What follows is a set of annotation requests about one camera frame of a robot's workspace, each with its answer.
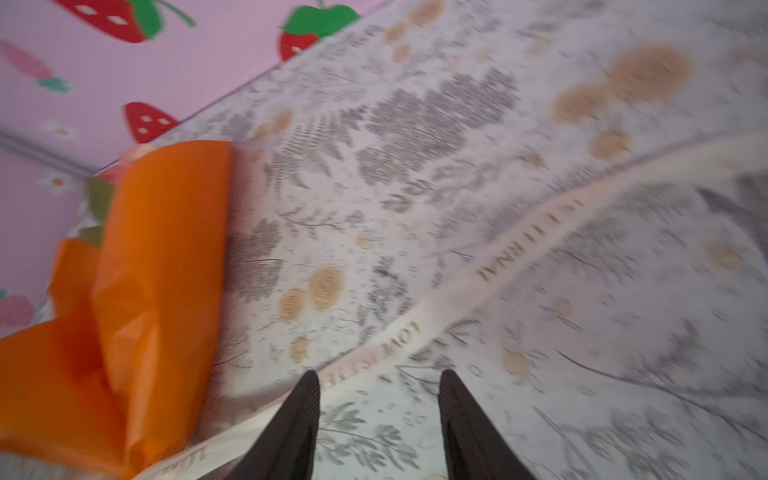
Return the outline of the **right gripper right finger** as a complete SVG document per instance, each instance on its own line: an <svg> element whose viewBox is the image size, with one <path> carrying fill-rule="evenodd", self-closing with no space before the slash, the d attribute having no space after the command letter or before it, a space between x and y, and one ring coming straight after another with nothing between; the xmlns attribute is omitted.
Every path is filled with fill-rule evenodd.
<svg viewBox="0 0 768 480"><path fill-rule="evenodd" d="M449 480L533 480L453 370L442 372L438 404Z"/></svg>

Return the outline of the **cream ribbon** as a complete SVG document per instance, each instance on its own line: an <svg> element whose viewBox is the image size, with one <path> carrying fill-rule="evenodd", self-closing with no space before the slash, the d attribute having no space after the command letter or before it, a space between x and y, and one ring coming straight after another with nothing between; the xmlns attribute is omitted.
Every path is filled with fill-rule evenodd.
<svg viewBox="0 0 768 480"><path fill-rule="evenodd" d="M767 475L767 134L531 184L460 156L423 211L365 190L357 240L278 222L274 140L234 146L224 324L198 434L147 479L232 473L308 370L317 479L446 478L443 372L538 479Z"/></svg>

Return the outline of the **orange wrapping paper sheet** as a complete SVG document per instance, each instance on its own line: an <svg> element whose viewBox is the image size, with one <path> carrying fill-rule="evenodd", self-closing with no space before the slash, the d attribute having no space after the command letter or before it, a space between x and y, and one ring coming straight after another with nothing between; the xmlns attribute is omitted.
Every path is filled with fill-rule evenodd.
<svg viewBox="0 0 768 480"><path fill-rule="evenodd" d="M1 342L1 448L131 478L181 452L219 342L232 146L191 141L120 179L103 241L59 244L51 321Z"/></svg>

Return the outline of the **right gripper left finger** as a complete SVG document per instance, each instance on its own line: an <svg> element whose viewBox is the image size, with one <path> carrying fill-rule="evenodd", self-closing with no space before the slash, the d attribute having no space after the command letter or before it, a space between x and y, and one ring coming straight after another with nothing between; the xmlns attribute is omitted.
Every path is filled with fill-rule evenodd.
<svg viewBox="0 0 768 480"><path fill-rule="evenodd" d="M305 373L227 480L312 478L320 416L318 375Z"/></svg>

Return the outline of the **left vertical aluminium post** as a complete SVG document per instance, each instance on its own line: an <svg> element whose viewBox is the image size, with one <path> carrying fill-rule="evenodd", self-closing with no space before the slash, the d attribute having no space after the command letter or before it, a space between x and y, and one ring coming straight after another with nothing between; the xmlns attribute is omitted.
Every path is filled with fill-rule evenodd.
<svg viewBox="0 0 768 480"><path fill-rule="evenodd" d="M1 149L77 177L92 177L100 171L6 128L1 128Z"/></svg>

